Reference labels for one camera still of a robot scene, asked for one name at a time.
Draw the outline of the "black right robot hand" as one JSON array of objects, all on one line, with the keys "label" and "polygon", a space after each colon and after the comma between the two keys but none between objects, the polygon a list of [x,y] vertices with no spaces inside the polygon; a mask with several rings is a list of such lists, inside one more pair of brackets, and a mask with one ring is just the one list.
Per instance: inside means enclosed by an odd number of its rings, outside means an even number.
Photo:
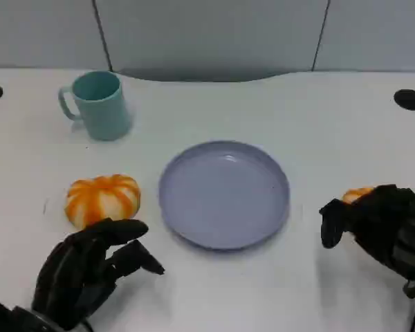
[{"label": "black right robot hand", "polygon": [[405,279],[415,280],[415,192],[379,185],[333,199],[319,211],[321,240],[334,248],[348,232],[371,257]]}]

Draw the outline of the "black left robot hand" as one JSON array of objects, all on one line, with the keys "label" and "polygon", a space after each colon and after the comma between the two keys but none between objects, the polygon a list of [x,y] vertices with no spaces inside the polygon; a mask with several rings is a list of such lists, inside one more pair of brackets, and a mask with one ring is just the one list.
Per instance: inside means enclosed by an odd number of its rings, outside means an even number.
[{"label": "black left robot hand", "polygon": [[57,244],[42,266],[32,310],[65,331],[94,314],[137,270],[163,275],[160,262],[139,242],[148,232],[139,220],[103,219]]}]

